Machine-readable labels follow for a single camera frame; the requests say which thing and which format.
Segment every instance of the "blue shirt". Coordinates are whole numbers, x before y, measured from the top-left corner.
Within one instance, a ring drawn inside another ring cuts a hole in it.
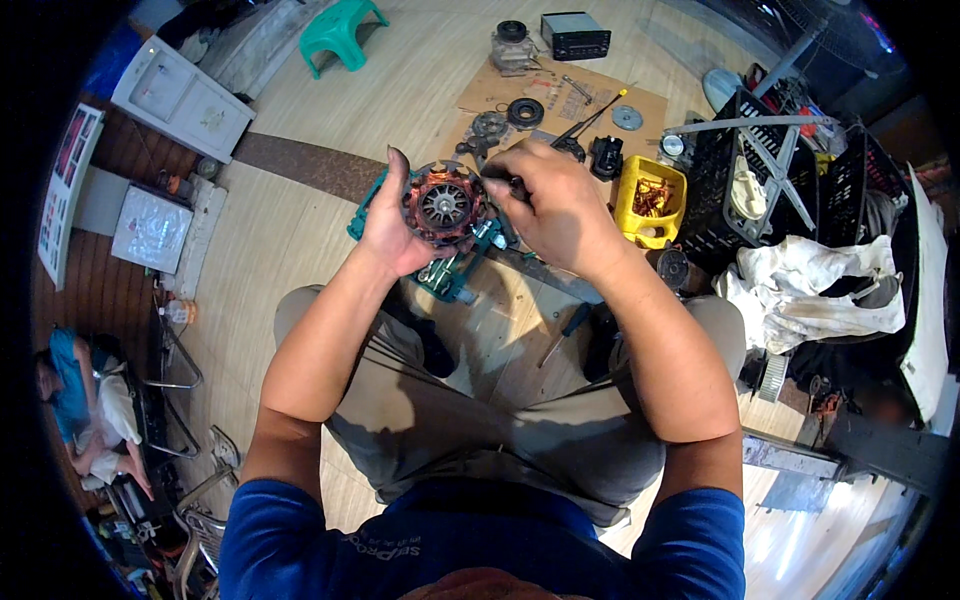
[[[68,327],[54,329],[50,334],[50,357],[53,359],[54,370],[63,382],[63,389],[50,396],[50,406],[54,409],[57,428],[65,444],[73,442],[74,434],[83,431],[90,422],[80,363],[73,355],[76,338],[77,332]],[[104,352],[92,350],[90,360],[93,368],[102,369],[107,357],[108,354]]]
[[[221,595],[396,600],[453,571],[487,566],[555,594],[596,599],[744,597],[744,508],[733,493],[700,489],[662,501],[627,559],[584,529],[587,516],[565,498],[521,486],[530,491],[525,500],[498,502],[497,488],[516,500],[519,484],[486,482],[492,486],[473,504],[494,508],[469,512],[446,501],[463,497],[466,482],[418,484],[353,534],[327,531],[322,508],[299,488],[248,482],[230,506]]]

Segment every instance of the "green plastic stool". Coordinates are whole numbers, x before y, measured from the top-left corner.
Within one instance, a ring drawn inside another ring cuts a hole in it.
[[[300,35],[300,53],[310,67],[313,79],[320,78],[320,71],[310,57],[322,50],[330,50],[340,57],[349,71],[356,71],[366,64],[367,57],[357,43],[356,31],[357,25],[370,11],[373,11],[382,25],[390,27],[390,21],[384,18],[383,13],[371,0],[340,0],[314,17],[306,26]]]

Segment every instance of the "wooden floor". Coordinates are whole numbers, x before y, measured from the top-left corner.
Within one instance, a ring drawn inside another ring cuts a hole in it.
[[[710,68],[744,71],[755,59],[700,21],[656,0],[515,3],[475,0],[381,0],[391,21],[366,41],[366,65],[355,73],[334,61],[314,81],[295,53],[254,105],[251,130],[385,160],[386,145],[414,164],[435,158],[461,112],[455,101],[490,51],[496,23],[512,18],[539,22],[543,12],[586,10],[610,26],[612,48],[583,66],[636,82],[669,99],[666,126],[688,111],[712,116],[700,87]],[[193,397],[179,397],[196,433],[219,425],[245,451],[250,443],[260,383],[274,353],[272,320],[290,290],[326,283],[353,247],[345,232],[356,205],[234,161],[219,183],[227,204],[209,246],[198,287],[200,316],[183,341],[204,370]],[[479,293],[472,307],[434,302],[411,291],[458,358],[447,380],[479,399],[529,404],[583,384],[578,352],[569,340],[548,368],[534,368],[549,340],[577,301],[533,279],[485,261],[470,282]],[[741,398],[745,426],[796,439],[804,418],[783,404]],[[182,463],[187,484],[212,469],[202,458]],[[746,572],[752,598],[810,598],[852,552],[888,484],[880,480],[838,485],[820,514],[769,511],[758,504],[777,477],[744,467],[747,506]],[[329,527],[356,529],[382,507],[344,451],[324,434],[321,466]],[[628,527],[604,536],[628,553],[642,530],[656,486],[634,505]],[[231,490],[204,501],[225,516]]]

